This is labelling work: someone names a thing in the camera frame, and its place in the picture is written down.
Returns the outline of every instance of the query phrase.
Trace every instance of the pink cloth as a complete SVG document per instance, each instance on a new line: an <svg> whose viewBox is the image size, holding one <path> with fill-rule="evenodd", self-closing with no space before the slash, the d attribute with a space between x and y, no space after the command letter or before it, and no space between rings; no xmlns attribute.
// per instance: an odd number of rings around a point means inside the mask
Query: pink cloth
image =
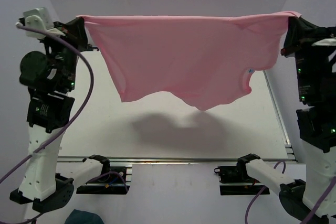
<svg viewBox="0 0 336 224"><path fill-rule="evenodd" d="M251 93L296 12L244 17L82 16L122 102L168 91L208 110Z"/></svg>

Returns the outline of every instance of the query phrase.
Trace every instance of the dark teal cloth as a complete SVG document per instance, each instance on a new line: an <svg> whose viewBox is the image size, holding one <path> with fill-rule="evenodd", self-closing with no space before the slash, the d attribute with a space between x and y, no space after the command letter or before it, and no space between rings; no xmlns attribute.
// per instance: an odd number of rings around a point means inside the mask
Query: dark teal cloth
<svg viewBox="0 0 336 224"><path fill-rule="evenodd" d="M104 224L103 220L91 212L74 210L64 224Z"/></svg>

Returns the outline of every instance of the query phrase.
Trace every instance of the white tabletop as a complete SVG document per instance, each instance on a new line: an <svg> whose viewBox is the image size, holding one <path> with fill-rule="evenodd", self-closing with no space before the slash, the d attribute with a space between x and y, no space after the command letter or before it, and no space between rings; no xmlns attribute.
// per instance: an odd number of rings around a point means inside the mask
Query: white tabletop
<svg viewBox="0 0 336 224"><path fill-rule="evenodd" d="M60 156L287 158L263 72L253 74L252 93L228 105L201 112L167 92L128 103L120 97L99 52L85 52L95 75L91 99L67 130ZM89 86L88 70L78 61L74 114Z"/></svg>
<svg viewBox="0 0 336 224"><path fill-rule="evenodd" d="M59 164L57 170L66 175L71 166L74 164ZM127 195L73 195L67 206L45 214L38 224L63 224L74 209L96 213L106 224L244 223L252 196L221 196L218 176L213 172L216 166L134 165ZM286 174L305 179L306 166L287 165ZM35 214L28 207L26 217ZM250 224L299 223L284 211L273 193L256 200L248 220Z"/></svg>

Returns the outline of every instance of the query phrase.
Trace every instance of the wall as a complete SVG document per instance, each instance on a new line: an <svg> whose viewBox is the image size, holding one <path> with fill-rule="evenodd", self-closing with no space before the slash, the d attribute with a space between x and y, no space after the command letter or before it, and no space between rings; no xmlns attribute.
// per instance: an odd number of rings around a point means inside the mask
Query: wall
<svg viewBox="0 0 336 224"><path fill-rule="evenodd" d="M335 26L334 0L286 0L282 10L296 10L304 19L318 26ZM268 71L268 77L278 100L285 126L293 145L295 155L305 162L305 155L299 138L296 110L304 106L299 102L297 76L294 58L279 56L276 65Z"/></svg>
<svg viewBox="0 0 336 224"><path fill-rule="evenodd" d="M18 81L20 61L26 53L42 49L37 40L17 30L15 23L22 12L41 6L47 7L54 19L57 16L49 0L0 0L0 6L0 176L3 176L27 153L29 96ZM0 185L0 221L18 222L23 217L24 207L9 201L9 192L20 185L23 172L20 169Z"/></svg>

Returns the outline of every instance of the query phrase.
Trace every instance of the purple cable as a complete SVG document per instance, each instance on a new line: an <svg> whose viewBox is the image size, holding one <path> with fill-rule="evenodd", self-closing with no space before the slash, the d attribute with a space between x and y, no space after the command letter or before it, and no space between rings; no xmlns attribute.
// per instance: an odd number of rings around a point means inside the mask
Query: purple cable
<svg viewBox="0 0 336 224"><path fill-rule="evenodd" d="M74 120L79 116L79 114L82 112L82 110L84 109L84 107L86 106L86 104L88 103L90 96L92 94L93 91L93 83L94 83L94 78L93 78L93 70L90 66L90 63L87 61L87 59L81 54L80 51L78 51L75 47L73 47L71 44L67 43L66 41L48 33L45 32L43 30L39 30L39 29L34 29L34 28L30 28L30 27L26 27L23 26L20 23L16 24L16 27L18 29L22 29L22 30L26 30L26 31L32 31L34 33L38 33L38 34L43 34L59 43L61 43L62 45L66 46L67 48L69 48L73 53L75 53L76 55L79 56L79 58L81 58L82 61L84 61L84 64L87 66L89 73L90 73L90 87L89 87L89 91L88 94L85 97L85 100L83 101L83 104L80 106L80 108L78 109L78 111L76 112L76 114L74 114L74 116L70 119L70 121L54 136L52 136L49 140L47 140L46 142L44 142L43 144L40 145L39 148L37 148L36 150L34 150L34 153L38 153L39 151L41 151L42 149L44 149L46 146L48 146L50 143L52 143L53 141L56 140L56 138L58 138L59 136L61 136L63 134L63 132L74 122ZM1 179L0 179L0 184L6 179L8 178L15 170L17 170L20 166L22 166L25 162L27 162L32 156L28 155L26 156L23 160L21 160L16 166L14 166L8 173L6 173ZM34 218L30 219L30 220L26 220L24 222L20 222L20 223L16 223L16 224L28 224L31 223L32 221L36 220L37 218L39 218L42 214L39 214L37 216L35 216ZM2 222L0 221L0 224L11 224L11 223L6 223L6 222Z"/></svg>
<svg viewBox="0 0 336 224"><path fill-rule="evenodd" d="M95 177L95 178L92 178L92 179L90 179L89 181L87 181L87 183L90 183L90 182L92 182L92 181L95 181L95 180L97 180L97 179L100 179L100 178L105 177L105 176L110 175L110 174L115 174L115 175L117 175L117 176L121 179L122 183L124 184L126 193L128 193L128 188L127 188L127 185L126 185L126 182L125 182L124 178L123 178L119 173L117 173L117 172L113 172L113 171L109 171L108 173L104 173L104 174L99 175L99 176L97 176L97 177Z"/></svg>
<svg viewBox="0 0 336 224"><path fill-rule="evenodd" d="M279 164L283 163L283 170L282 173L285 172L286 170L286 163L285 161L279 161L275 164L274 169L278 167ZM309 214L307 214L307 216L304 218L304 220L302 222L300 222L300 224L306 224L308 221L310 221L310 219L314 216L314 214L316 213L317 209L320 207L320 205L322 204L322 202L324 201L324 199L327 197L327 195L331 192L332 188L336 185L336 177L333 177L333 179L331 180L329 186L326 188L326 190L324 191L324 193L321 195L321 197L318 199L318 201L316 202L316 204L314 205L314 207L311 209L311 211L309 212ZM248 217L248 213L251 209L252 204L254 203L254 201L256 201L256 199L263 193L263 191L266 189L266 186L263 186L261 188L261 190L256 194L256 196L254 196L254 198L251 200L251 202L248 204L246 212L245 212L245 224L248 224L247 221L247 217Z"/></svg>

